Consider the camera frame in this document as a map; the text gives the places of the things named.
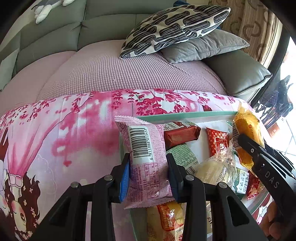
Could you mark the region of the right hand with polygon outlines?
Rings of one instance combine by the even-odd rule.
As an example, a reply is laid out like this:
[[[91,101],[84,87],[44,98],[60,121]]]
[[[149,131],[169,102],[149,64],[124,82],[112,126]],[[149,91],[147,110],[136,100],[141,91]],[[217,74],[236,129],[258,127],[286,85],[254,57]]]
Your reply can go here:
[[[280,240],[285,233],[287,223],[278,220],[279,216],[278,206],[275,201],[273,201],[268,206],[267,213],[264,215],[259,225],[266,237],[271,236],[275,240]]]

